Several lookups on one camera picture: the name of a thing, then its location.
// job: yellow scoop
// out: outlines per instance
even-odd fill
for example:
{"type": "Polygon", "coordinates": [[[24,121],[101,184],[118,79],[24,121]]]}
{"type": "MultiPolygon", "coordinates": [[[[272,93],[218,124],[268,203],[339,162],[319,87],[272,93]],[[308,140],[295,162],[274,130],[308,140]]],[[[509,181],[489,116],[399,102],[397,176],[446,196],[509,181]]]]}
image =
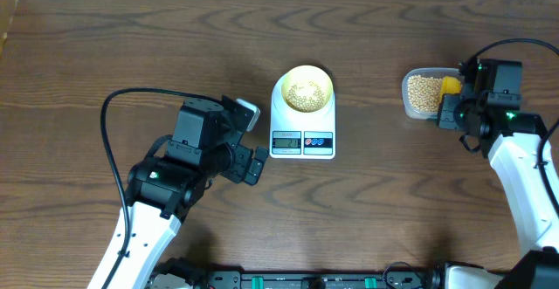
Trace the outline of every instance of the yellow scoop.
{"type": "Polygon", "coordinates": [[[440,87],[440,94],[438,95],[438,103],[443,100],[445,93],[460,93],[462,85],[458,79],[452,76],[445,76],[443,78],[443,85],[440,87]]]}

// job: white digital scale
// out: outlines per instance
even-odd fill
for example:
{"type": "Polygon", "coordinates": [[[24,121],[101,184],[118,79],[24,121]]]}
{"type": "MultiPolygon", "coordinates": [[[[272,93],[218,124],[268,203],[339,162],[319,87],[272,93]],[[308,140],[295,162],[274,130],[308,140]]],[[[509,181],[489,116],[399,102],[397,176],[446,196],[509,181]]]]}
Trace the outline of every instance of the white digital scale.
{"type": "Polygon", "coordinates": [[[320,68],[295,67],[278,80],[272,91],[270,155],[274,158],[332,159],[335,156],[335,95],[332,80],[320,68]],[[324,105],[301,112],[287,104],[286,86],[298,81],[319,83],[326,91],[324,105]]]}

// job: yellow bowl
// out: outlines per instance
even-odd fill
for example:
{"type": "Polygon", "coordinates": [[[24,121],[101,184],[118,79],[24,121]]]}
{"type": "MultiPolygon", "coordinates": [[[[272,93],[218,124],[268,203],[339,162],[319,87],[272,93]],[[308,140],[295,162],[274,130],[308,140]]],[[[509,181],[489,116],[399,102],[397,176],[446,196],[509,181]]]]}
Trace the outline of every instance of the yellow bowl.
{"type": "Polygon", "coordinates": [[[289,71],[281,86],[283,100],[293,110],[303,113],[322,109],[330,101],[333,91],[328,74],[311,65],[297,66],[289,71]]]}

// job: black wire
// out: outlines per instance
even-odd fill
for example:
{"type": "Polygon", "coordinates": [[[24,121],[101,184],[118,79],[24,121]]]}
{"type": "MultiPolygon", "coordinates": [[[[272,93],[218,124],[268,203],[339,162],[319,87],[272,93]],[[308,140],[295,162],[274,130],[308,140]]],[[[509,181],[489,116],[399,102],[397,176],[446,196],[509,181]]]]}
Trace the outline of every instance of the black wire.
{"type": "Polygon", "coordinates": [[[418,272],[416,272],[416,270],[415,270],[411,265],[409,265],[408,263],[398,261],[398,262],[394,262],[394,263],[388,265],[388,267],[386,267],[386,269],[385,269],[384,272],[383,272],[383,283],[384,283],[387,287],[389,287],[389,289],[396,289],[393,285],[389,284],[389,282],[386,281],[386,275],[387,275],[387,273],[388,273],[388,270],[389,270],[390,268],[392,268],[394,265],[406,265],[406,266],[408,266],[408,268],[410,268],[410,270],[411,270],[414,274],[416,274],[416,277],[418,277],[419,281],[421,282],[421,286],[418,287],[418,288],[422,288],[422,287],[423,287],[423,284],[424,284],[424,279],[423,279],[423,277],[419,276],[418,272]]]}
{"type": "Polygon", "coordinates": [[[200,96],[192,93],[171,91],[167,89],[149,88],[149,87],[135,87],[135,88],[121,89],[109,94],[105,99],[105,102],[103,102],[103,107],[101,108],[101,137],[103,138],[103,145],[105,146],[105,151],[107,152],[108,163],[111,166],[111,170],[113,170],[114,180],[116,181],[116,187],[119,190],[119,195],[121,196],[122,213],[124,216],[124,241],[122,242],[121,250],[118,253],[118,258],[114,262],[111,272],[107,275],[107,279],[105,280],[105,283],[101,287],[103,289],[108,288],[109,284],[111,283],[111,280],[113,279],[116,270],[119,268],[119,265],[121,264],[122,258],[124,258],[124,256],[127,253],[128,243],[130,242],[130,216],[128,214],[128,207],[126,203],[126,198],[124,196],[124,188],[122,187],[121,176],[119,175],[119,170],[116,168],[116,162],[114,162],[113,151],[111,150],[111,145],[108,142],[108,136],[107,136],[108,104],[111,102],[112,98],[123,93],[163,93],[163,94],[170,94],[170,95],[175,95],[175,96],[180,96],[185,98],[191,97],[191,98],[211,100],[213,102],[221,104],[220,101],[205,96],[200,96]]]}
{"type": "MultiPolygon", "coordinates": [[[[511,38],[511,39],[497,41],[479,50],[474,55],[472,55],[471,58],[467,60],[465,68],[469,67],[469,65],[473,63],[481,53],[486,52],[487,50],[494,48],[497,45],[513,44],[513,43],[527,43],[527,44],[541,45],[543,47],[550,49],[553,53],[555,53],[559,57],[559,49],[554,45],[547,43],[545,41],[532,39],[532,38],[511,38]]],[[[549,184],[548,175],[545,172],[546,162],[543,161],[543,148],[545,147],[545,143],[548,141],[549,137],[551,137],[551,135],[556,130],[558,125],[559,125],[559,119],[557,119],[557,122],[549,129],[549,131],[545,134],[545,136],[543,136],[543,138],[540,140],[537,149],[537,165],[538,165],[538,169],[540,170],[540,175],[542,176],[542,182],[543,185],[545,186],[545,190],[548,192],[549,200],[553,204],[553,208],[555,209],[556,214],[559,216],[559,203],[557,202],[557,198],[553,193],[553,189],[551,188],[551,185],[549,184]]]]}

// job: wood grain surface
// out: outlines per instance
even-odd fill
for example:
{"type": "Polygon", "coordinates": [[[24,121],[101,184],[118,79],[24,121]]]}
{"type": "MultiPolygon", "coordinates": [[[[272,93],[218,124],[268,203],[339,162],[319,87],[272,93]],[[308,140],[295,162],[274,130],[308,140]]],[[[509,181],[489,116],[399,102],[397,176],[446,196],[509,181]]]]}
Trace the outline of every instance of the wood grain surface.
{"type": "MultiPolygon", "coordinates": [[[[305,63],[335,77],[335,159],[271,159],[253,188],[219,178],[162,259],[247,271],[438,259],[509,269],[519,250],[499,179],[458,133],[408,118],[401,82],[503,38],[559,45],[558,18],[559,0],[21,0],[0,60],[0,287],[92,277],[120,207],[99,127],[113,90],[244,98],[263,112],[244,143],[266,146],[273,85],[305,63]]],[[[550,124],[556,57],[532,45],[485,56],[524,63],[523,109],[550,124]]],[[[114,101],[123,176],[172,132],[180,105],[141,93],[114,101]]]]}

